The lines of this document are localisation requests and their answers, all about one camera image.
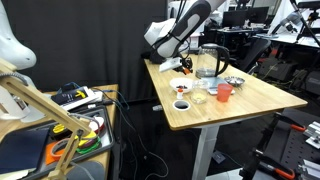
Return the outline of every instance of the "red object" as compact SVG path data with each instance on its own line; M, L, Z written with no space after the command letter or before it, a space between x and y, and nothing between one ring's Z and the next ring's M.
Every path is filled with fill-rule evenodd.
M232 90L233 86L231 86L230 84L218 84L218 101L227 102Z
M289 179L289 180L292 180L292 179L294 179L294 177L295 177L295 174L294 174L294 171L293 170L291 170L291 173L292 174L288 174L288 173L286 173L286 172L284 172L284 171L282 171L282 170L280 170L280 169L278 169L278 168L275 168L275 170L274 170L277 174L279 174L280 176L282 176L282 177L284 177L284 178L286 178L286 179Z

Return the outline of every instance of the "glass pitcher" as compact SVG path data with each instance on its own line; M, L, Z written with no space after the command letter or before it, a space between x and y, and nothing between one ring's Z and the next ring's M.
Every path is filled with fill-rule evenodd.
M224 66L220 69L221 55L224 57ZM229 64L229 50L213 43L203 44L199 48L196 77L217 77L223 73Z

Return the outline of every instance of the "black chair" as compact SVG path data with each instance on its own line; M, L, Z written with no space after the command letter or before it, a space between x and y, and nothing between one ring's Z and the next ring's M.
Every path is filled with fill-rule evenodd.
M230 59L230 64L241 71L252 74L258 66L257 61L261 55L270 47L269 39L254 38L250 44L250 49L244 59Z

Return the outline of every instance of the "small bowl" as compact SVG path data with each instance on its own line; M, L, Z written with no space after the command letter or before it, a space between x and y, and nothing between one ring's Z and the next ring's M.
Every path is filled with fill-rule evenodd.
M183 93L188 93L192 90L193 80L189 78L173 78L170 81L170 86L176 92L179 88L183 89Z
M224 80L233 87L240 87L245 82L244 79L235 76L228 76Z

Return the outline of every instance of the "black curtain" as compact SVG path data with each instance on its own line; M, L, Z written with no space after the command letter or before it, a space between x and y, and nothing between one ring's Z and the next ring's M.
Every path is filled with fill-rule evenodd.
M119 84L126 100L154 96L140 57L144 32L165 19L166 0L2 0L16 38L37 56L38 89Z

